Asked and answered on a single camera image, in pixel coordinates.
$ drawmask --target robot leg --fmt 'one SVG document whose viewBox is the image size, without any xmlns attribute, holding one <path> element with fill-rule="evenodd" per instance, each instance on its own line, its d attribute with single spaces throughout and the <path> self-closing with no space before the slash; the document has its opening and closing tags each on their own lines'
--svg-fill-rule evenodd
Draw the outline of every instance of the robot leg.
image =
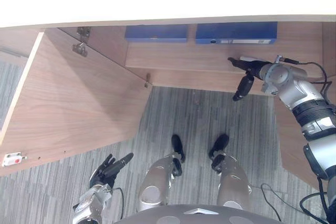
<svg viewBox="0 0 336 224">
<path fill-rule="evenodd" d="M 181 155 L 174 152 L 151 166 L 140 188 L 138 212 L 167 205 L 171 179 L 182 174 L 180 160 Z"/>
<path fill-rule="evenodd" d="M 237 159 L 222 153 L 216 156 L 214 163 L 216 162 L 220 162 L 222 172 L 217 205 L 250 211 L 251 187 Z"/>
</svg>

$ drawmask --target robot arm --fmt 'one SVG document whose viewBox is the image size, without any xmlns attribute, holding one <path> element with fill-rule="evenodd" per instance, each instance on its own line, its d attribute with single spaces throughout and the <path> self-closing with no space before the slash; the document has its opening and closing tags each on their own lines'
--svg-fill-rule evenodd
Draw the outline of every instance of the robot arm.
<svg viewBox="0 0 336 224">
<path fill-rule="evenodd" d="M 102 224 L 101 213 L 106 202 L 112 197 L 112 189 L 119 171 L 133 158 L 129 153 L 117 162 L 110 154 L 105 161 L 93 172 L 90 178 L 89 190 L 73 206 L 75 215 L 72 224 Z"/>
<path fill-rule="evenodd" d="M 246 70 L 246 76 L 253 75 L 263 80 L 263 92 L 277 95 L 293 113 L 308 141 L 308 144 L 303 147 L 304 154 L 312 171 L 318 177 L 328 180 L 329 205 L 335 207 L 336 116 L 334 106 L 329 104 L 325 97 L 307 81 L 307 73 L 303 69 L 279 63 L 279 61 L 290 63 L 297 61 L 281 57 L 277 58 L 276 63 L 233 58 L 229 60 L 235 67 Z M 246 82 L 243 79 L 234 100 L 242 99 L 251 88 L 251 84 L 241 87 L 241 84 Z"/>
</svg>

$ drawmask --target white label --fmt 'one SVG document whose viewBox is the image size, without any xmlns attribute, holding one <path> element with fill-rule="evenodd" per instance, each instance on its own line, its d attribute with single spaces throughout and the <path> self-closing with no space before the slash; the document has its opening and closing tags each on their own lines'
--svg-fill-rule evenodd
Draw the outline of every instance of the white label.
<svg viewBox="0 0 336 224">
<path fill-rule="evenodd" d="M 269 44 L 270 39 L 234 39 L 232 44 Z"/>
</svg>

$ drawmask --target metal joint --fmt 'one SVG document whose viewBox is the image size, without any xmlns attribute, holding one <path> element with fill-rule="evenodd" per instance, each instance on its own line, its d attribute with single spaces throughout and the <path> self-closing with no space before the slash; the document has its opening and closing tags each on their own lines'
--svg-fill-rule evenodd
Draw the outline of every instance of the metal joint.
<svg viewBox="0 0 336 224">
<path fill-rule="evenodd" d="M 78 44 L 73 44 L 72 51 L 86 57 L 88 55 L 88 52 L 86 51 L 85 46 L 87 45 L 87 42 L 90 37 L 90 31 L 91 27 L 89 26 L 82 26 L 77 28 L 77 34 L 80 35 Z"/>
<path fill-rule="evenodd" d="M 144 85 L 145 88 L 148 88 L 148 84 L 149 84 L 150 79 L 151 79 L 151 74 L 147 73 L 147 75 L 146 75 L 146 83 Z"/>
</svg>

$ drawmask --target wooden cabinet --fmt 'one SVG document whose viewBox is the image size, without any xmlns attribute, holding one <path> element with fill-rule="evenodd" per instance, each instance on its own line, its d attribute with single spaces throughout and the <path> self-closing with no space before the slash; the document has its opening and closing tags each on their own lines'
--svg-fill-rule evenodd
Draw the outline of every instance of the wooden cabinet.
<svg viewBox="0 0 336 224">
<path fill-rule="evenodd" d="M 0 175 L 131 138 L 152 85 L 235 92 L 244 72 L 233 68 L 228 57 L 273 61 L 282 54 L 328 66 L 335 59 L 333 26 L 279 22 L 274 45 L 197 45 L 195 25 L 189 25 L 184 44 L 128 43 L 125 26 L 92 27 L 87 57 L 71 51 L 79 39 L 76 27 L 36 32 L 0 138 L 0 158 L 21 151 L 28 160 L 0 168 Z M 309 77 L 321 78 L 315 66 L 306 70 Z M 264 95 L 261 85 L 256 80 L 251 93 Z M 282 104 L 276 112 L 283 166 L 315 186 L 299 125 Z"/>
<path fill-rule="evenodd" d="M 0 156 L 28 159 L 0 175 L 129 139 L 138 130 L 151 85 L 52 28 L 40 32 L 1 130 Z"/>
</svg>

